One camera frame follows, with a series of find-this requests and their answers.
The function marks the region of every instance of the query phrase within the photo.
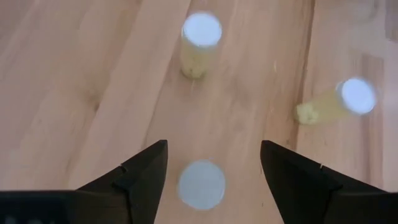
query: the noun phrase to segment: hardwood plank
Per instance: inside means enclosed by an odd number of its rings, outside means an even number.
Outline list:
[[[52,89],[88,2],[37,1],[0,55],[0,177],[11,172],[41,101]],[[1,187],[13,186],[1,182]]]
[[[51,8],[52,4],[53,2],[47,2],[41,7]],[[43,83],[25,84],[36,90],[43,87],[50,89],[42,98],[35,96],[34,100],[39,102],[39,105],[35,106],[39,108],[32,110],[26,108],[23,102],[15,103],[18,106],[15,110],[26,109],[23,111],[24,117],[33,118],[30,121],[26,120],[26,129],[21,130],[20,139],[17,139],[19,142],[16,142],[17,147],[8,152],[2,188],[65,188],[70,168],[74,164],[75,153],[80,149],[95,116],[101,95],[109,82],[110,70],[120,54],[134,20],[134,11],[138,8],[136,2],[125,0],[98,0],[86,10],[79,6],[85,7],[85,3],[80,1],[79,4],[73,5],[71,11],[60,3],[57,5],[60,8],[52,8],[63,16],[59,18],[62,23],[55,25],[59,25],[59,29],[63,30],[64,39],[38,37],[43,44],[54,41],[55,47],[62,53],[57,56],[51,52],[45,57],[39,57],[39,64],[35,65],[46,67],[49,60],[50,63],[57,64],[57,68],[52,71],[54,77],[50,77],[51,73],[43,77],[48,79],[46,82],[51,79],[53,81],[47,82],[47,86]],[[70,15],[69,19],[68,13],[77,9],[80,9],[81,14]],[[57,19],[57,11],[45,18],[45,21]],[[44,26],[43,29],[55,28]],[[37,47],[47,49],[46,45],[38,45],[36,42],[32,47],[35,50]],[[29,63],[26,60],[32,60],[33,57],[34,55],[30,55],[16,60],[26,66],[26,63]],[[16,88],[24,84],[32,72],[38,72],[35,67],[27,68],[32,69],[30,73],[23,71],[23,77],[13,80],[14,86],[11,87]]]
[[[266,108],[277,102],[283,80],[294,75],[292,79],[300,79],[312,2],[236,0],[231,8],[231,1],[193,1],[190,11],[197,9],[215,12],[224,27],[223,40],[215,69],[199,81],[180,74],[179,48],[175,49],[146,139],[146,145],[169,140],[168,174],[157,222],[282,223],[262,173],[259,149],[264,130],[265,136],[285,142],[294,125],[290,116],[282,115],[291,126],[281,124],[277,134],[271,134],[276,122],[266,128],[266,120],[272,122],[271,117],[266,119]],[[281,53],[282,49],[291,52]],[[276,60],[280,60],[278,77]],[[290,84],[285,95],[294,101],[290,94],[298,87],[290,92]],[[282,111],[288,106],[292,102],[276,107]],[[197,159],[211,159],[227,179],[224,200],[206,213],[187,207],[176,194],[180,173]]]
[[[29,11],[37,4],[38,1],[31,0],[0,1],[0,55],[18,25],[29,17]]]
[[[387,43],[383,100],[383,188],[398,191],[397,134],[398,133],[398,44]]]
[[[70,174],[77,188],[142,149],[189,0],[145,0]]]
[[[386,37],[398,43],[398,2],[386,0]]]
[[[365,76],[382,90],[386,40],[380,27],[384,27],[384,9],[383,1],[316,2],[304,101],[353,76]],[[300,126],[297,151],[382,187],[381,113],[378,106],[369,117]]]
[[[369,80],[377,91],[378,104],[371,114],[362,117],[364,153],[368,155],[368,182],[375,187],[383,187],[383,105],[384,105],[384,60],[362,54],[360,74]]]

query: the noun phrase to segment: white circular disc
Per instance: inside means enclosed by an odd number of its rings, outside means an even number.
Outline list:
[[[183,36],[198,47],[217,45],[222,35],[221,23],[208,12],[197,12],[185,20],[182,27]]]
[[[178,196],[198,210],[214,208],[223,199],[224,192],[224,173],[208,160],[191,163],[182,172],[178,183]]]
[[[344,105],[353,113],[366,114],[376,105],[374,88],[362,78],[350,78],[342,83],[340,93]]]

